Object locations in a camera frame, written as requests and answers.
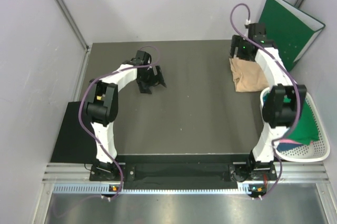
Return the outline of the beige t shirt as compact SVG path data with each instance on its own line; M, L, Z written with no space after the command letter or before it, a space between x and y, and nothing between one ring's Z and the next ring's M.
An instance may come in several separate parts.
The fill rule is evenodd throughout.
M261 67L252 61L229 58L236 92L257 92L269 86Z

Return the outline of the green ring binder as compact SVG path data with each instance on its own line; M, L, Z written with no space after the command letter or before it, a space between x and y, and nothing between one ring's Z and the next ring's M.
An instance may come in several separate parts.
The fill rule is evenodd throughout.
M285 0L266 0L260 23L274 40L287 71L291 71L325 28L325 24Z

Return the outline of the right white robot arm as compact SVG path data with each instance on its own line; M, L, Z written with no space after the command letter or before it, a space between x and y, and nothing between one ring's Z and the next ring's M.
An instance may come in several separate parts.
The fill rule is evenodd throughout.
M245 165L233 165L231 176L237 182L256 180L269 175L277 156L276 146L292 132L301 117L306 87L298 85L285 69L272 40L256 35L253 40L233 35L230 58L255 61L269 85L262 105L263 130Z

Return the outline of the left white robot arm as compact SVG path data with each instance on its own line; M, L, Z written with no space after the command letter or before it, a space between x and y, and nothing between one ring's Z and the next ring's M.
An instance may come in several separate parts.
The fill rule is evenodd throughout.
M88 91L82 111L88 116L97 138L91 181L112 181L121 175L118 165L114 163L117 150L113 129L118 114L119 91L133 81L136 81L143 94L151 94L151 88L158 85L166 87L160 66L153 67L151 62L148 53L145 53L144 58L125 61L111 75L96 80Z

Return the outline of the green t shirt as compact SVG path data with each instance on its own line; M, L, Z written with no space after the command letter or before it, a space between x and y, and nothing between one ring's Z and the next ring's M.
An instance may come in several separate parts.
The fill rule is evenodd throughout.
M275 138L280 138L284 135L285 132L289 130L288 126L276 126L271 128L268 123L264 124L266 127L263 128L263 132L260 135L258 144L264 146L266 143L266 137L270 132L275 133L279 132L280 135L275 135ZM304 101L301 117L297 123L296 128L289 134L286 139L299 142L302 147L309 146L311 143L319 140L319 132L314 120L314 116L309 105Z

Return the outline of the blue pink t shirt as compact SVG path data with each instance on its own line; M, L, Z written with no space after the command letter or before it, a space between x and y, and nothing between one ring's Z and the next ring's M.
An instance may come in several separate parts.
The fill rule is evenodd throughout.
M276 149L279 152L283 152L283 151L289 151L289 150L295 149L297 147L301 147L302 145L303 144L292 141L292 140L281 140Z

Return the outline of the white perforated laundry basket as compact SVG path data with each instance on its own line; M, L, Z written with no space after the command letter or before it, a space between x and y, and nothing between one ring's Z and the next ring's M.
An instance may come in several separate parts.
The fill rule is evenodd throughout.
M306 94L305 102L309 105L312 114L314 116L314 120L316 122L316 126L319 132L319 140L311 143L309 146L305 147L297 147L295 149L289 151L279 152L277 149L273 148L272 140L277 140L279 138L275 138L274 136L279 136L279 132L272 133L270 132L266 137L266 143L264 146L260 146L258 143L253 148L252 153L255 157L256 161L261 162L269 162L272 157L276 153L282 160L289 162L300 162L300 163L310 163L310 162L318 162L325 160L330 154L330 144L328 141L328 137L326 135L325 129L322 125L321 118L318 114L316 106L313 102L312 97L309 93Z

